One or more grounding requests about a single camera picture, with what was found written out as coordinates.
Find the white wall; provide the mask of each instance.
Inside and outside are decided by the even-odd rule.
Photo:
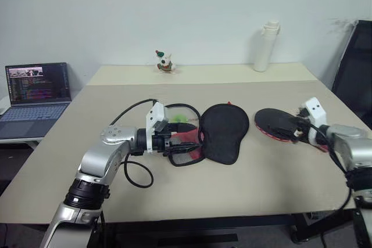
[[[68,62],[73,88],[100,64],[247,63],[257,31],[278,19],[274,62],[303,61],[327,85],[372,0],[0,0],[0,96],[6,64]]]

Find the green object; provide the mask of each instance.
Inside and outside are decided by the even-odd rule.
[[[158,57],[163,57],[164,56],[163,52],[157,52],[156,54],[158,55]]]
[[[172,119],[171,123],[187,123],[188,119],[183,114],[176,114]]]

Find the white bottle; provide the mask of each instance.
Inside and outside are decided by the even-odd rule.
[[[255,71],[264,72],[267,70],[279,30],[279,21],[268,21],[263,26],[260,48],[257,52],[255,64],[253,65]]]

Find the floor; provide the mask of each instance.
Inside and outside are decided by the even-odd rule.
[[[32,149],[25,146],[7,146],[0,145],[0,181],[11,180],[22,167],[27,158],[31,155]],[[322,247],[319,238],[312,239],[300,246],[293,244],[288,236],[288,228],[286,227],[247,227],[234,228],[224,230],[208,230],[199,231],[198,235],[215,235],[215,234],[234,234],[238,236],[237,242],[228,242],[212,245],[188,245],[182,247],[189,248],[233,248],[233,247],[248,247],[248,248],[315,248]],[[0,247],[3,245],[5,234],[5,224],[0,224]],[[36,248],[39,247],[44,233],[38,230],[25,227],[20,224],[8,224],[8,234],[6,245],[11,248]],[[157,232],[157,233],[139,233],[132,235],[120,235],[122,247],[130,248],[147,248],[157,247],[159,239],[175,238],[182,236],[190,236],[190,232]],[[353,226],[347,226],[335,232],[331,232],[325,236],[329,247],[338,248],[357,248]],[[175,248],[180,246],[166,246],[167,248]]]

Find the beige table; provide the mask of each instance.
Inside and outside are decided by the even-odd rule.
[[[231,166],[204,160],[177,168],[160,154],[135,157],[152,170],[154,185],[136,188],[120,170],[111,185],[111,197],[103,204],[108,222],[298,213],[332,210],[344,202],[345,179],[328,154],[304,143],[272,140],[253,123],[259,109],[275,107],[295,113],[302,102],[316,96],[328,113],[329,124],[367,129],[301,64],[275,65],[261,74],[243,65],[188,66],[179,71],[177,76],[159,74],[153,67],[101,68],[0,197],[0,222],[50,222],[83,154],[100,131],[129,105],[147,98],[164,104],[188,103],[201,113],[230,101],[246,111],[251,126],[239,159]],[[148,110],[149,105],[142,105],[120,122],[145,127]],[[135,166],[129,169],[136,181],[148,182],[145,172]]]

